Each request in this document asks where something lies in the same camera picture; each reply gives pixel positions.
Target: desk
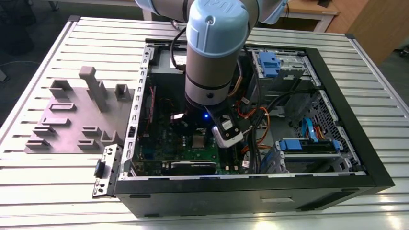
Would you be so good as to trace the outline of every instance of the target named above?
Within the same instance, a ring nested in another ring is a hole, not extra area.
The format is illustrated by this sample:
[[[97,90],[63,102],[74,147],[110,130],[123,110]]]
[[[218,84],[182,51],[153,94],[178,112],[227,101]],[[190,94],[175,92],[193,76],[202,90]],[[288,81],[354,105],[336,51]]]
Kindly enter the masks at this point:
[[[67,22],[0,129],[0,228],[82,230],[344,230],[409,227],[409,110],[359,44],[343,34],[255,28],[247,44],[316,48],[395,186],[322,211],[135,218],[117,199],[91,200],[98,154],[25,154],[54,79],[73,87],[81,66],[110,88],[134,88],[146,38],[169,23],[82,17]]]
[[[327,8],[316,5],[318,1],[311,0],[291,0],[288,5],[288,18],[314,19],[318,23],[314,27],[314,32],[324,32],[335,15],[339,14],[338,9],[330,2]]]
[[[87,4],[99,4],[99,5],[115,5],[115,6],[137,6],[134,0],[57,0],[59,2],[69,3],[87,3]],[[291,0],[288,3],[288,18],[299,19],[312,19],[318,20],[314,32],[324,32],[326,28],[331,22],[331,19],[335,15],[339,14],[335,6],[330,2],[327,8],[316,5],[316,1],[310,0]],[[280,17],[286,16],[286,8],[280,14]],[[142,18],[145,21],[151,21],[151,13],[149,11],[142,11]]]

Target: ur robot arm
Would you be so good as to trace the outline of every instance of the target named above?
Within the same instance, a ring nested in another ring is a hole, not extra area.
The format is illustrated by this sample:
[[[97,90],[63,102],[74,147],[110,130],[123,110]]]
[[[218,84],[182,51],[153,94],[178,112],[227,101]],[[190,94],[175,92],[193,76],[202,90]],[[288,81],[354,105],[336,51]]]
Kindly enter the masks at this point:
[[[134,0],[157,15],[187,22],[185,97],[214,121],[221,148],[242,140],[226,96],[239,51],[259,21],[274,24],[287,0]]]

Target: floor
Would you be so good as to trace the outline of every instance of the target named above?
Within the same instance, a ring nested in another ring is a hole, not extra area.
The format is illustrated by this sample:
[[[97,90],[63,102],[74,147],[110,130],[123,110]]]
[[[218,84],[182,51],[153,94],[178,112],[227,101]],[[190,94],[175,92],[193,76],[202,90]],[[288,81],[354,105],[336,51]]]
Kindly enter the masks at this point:
[[[0,65],[18,60],[39,63],[70,15],[142,19],[141,10],[137,7],[59,3],[59,9],[53,12],[46,1],[33,1],[31,10],[37,23],[29,26],[26,31],[33,40],[34,49],[21,56],[10,56],[0,51]],[[14,63],[0,66],[0,70],[7,76],[5,81],[0,81],[0,126],[18,100],[37,66],[34,63]],[[409,104],[409,57],[400,58],[398,52],[392,52],[380,65],[380,71],[403,101]]]

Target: light blue joint cap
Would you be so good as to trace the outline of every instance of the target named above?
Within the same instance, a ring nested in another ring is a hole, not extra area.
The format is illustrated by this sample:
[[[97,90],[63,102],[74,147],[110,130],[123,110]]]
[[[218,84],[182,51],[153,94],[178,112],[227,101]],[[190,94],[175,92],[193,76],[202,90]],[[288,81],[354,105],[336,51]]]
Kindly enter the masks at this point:
[[[151,13],[154,13],[155,15],[158,15],[154,7],[153,7],[153,3],[151,0],[134,0],[135,4],[138,5],[138,7],[141,7],[143,10],[150,11]]]
[[[284,5],[287,3],[287,0],[280,0],[280,3],[278,7],[274,9],[274,12],[270,14],[270,16],[263,20],[262,23],[266,24],[274,24],[280,16],[280,13],[283,11]]]
[[[249,13],[239,0],[195,0],[190,6],[186,39],[207,58],[241,49],[247,37]]]

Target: blue cable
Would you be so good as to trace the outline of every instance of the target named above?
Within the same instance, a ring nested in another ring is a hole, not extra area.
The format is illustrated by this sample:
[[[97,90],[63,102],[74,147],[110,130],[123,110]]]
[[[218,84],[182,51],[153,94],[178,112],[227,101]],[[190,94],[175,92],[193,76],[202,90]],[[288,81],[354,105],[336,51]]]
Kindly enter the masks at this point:
[[[312,121],[307,117],[302,118],[302,125],[300,125],[300,136],[302,137],[304,137],[306,127],[307,127],[308,136],[312,139],[312,142],[318,142],[318,138],[314,135]]]

